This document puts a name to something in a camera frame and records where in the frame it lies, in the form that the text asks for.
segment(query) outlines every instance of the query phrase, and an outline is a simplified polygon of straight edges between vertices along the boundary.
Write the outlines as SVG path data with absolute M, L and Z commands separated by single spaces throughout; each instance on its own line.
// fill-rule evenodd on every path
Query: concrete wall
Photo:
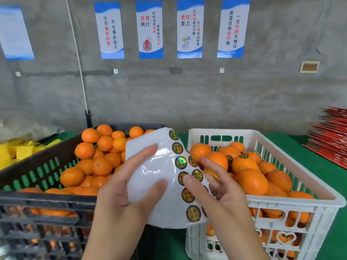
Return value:
M 176 0 L 163 0 L 164 60 L 138 59 L 134 0 L 118 0 L 126 59 L 101 60 L 94 1 L 69 0 L 94 124 L 304 133 L 317 119 L 317 107 L 346 106 L 347 0 L 252 0 L 240 59 L 216 58 L 222 0 L 205 0 L 203 58 L 184 60 L 177 59 Z M 0 52 L 0 111 L 83 129 L 83 91 L 65 0 L 0 5 L 23 9 L 36 57 L 9 62 Z M 321 61 L 319 73 L 299 74 L 303 60 Z M 221 67 L 225 74 L 219 74 Z

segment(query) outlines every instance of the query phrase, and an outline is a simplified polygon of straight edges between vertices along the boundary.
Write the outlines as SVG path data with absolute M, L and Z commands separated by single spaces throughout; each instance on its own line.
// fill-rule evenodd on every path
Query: black plastic crate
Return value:
M 133 126 L 144 131 L 164 124 L 116 124 L 112 129 L 129 135 Z M 13 192 L 26 187 L 63 188 L 61 173 L 76 166 L 81 134 L 36 153 L 0 171 L 0 239 L 17 259 L 80 259 L 88 240 L 95 196 Z M 74 217 L 32 214 L 32 208 L 65 209 Z

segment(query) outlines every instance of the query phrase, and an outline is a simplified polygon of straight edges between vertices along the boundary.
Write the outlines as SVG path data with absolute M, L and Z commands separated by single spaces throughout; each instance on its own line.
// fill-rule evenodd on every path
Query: green table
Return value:
M 78 133 L 63 132 L 54 135 L 46 142 L 60 138 L 66 140 Z M 187 147 L 188 134 L 178 134 Z M 347 198 L 347 171 L 327 159 L 304 148 L 301 144 L 307 140 L 306 136 L 294 136 L 284 133 L 265 134 L 274 144 L 289 156 L 314 173 L 341 195 Z M 344 259 L 347 255 L 344 237 L 347 230 L 347 209 L 342 208 L 336 215 L 335 221 L 320 249 L 317 260 Z M 141 259 L 156 260 L 189 260 L 185 252 L 185 229 L 160 229 L 146 226 L 139 251 Z

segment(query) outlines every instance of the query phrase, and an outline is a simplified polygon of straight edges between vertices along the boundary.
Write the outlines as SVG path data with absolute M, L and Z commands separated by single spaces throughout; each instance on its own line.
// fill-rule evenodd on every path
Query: paper notice on wall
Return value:
M 120 5 L 118 2 L 95 2 L 102 59 L 124 59 Z
M 0 44 L 7 60 L 35 59 L 21 8 L 0 5 Z
M 250 0 L 223 0 L 218 58 L 243 57 Z
M 163 59 L 162 1 L 135 1 L 140 59 Z
M 177 0 L 177 58 L 202 57 L 204 0 Z

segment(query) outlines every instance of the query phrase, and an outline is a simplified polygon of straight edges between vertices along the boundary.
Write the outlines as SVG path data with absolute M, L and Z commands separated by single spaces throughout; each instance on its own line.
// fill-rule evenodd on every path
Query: right hand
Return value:
M 217 198 L 213 198 L 206 188 L 189 174 L 183 177 L 183 183 L 201 203 L 228 258 L 268 260 L 242 188 L 222 166 L 205 157 L 202 157 L 200 162 L 219 178 L 218 180 L 210 174 L 204 174 L 210 183 L 210 190 L 216 192 Z

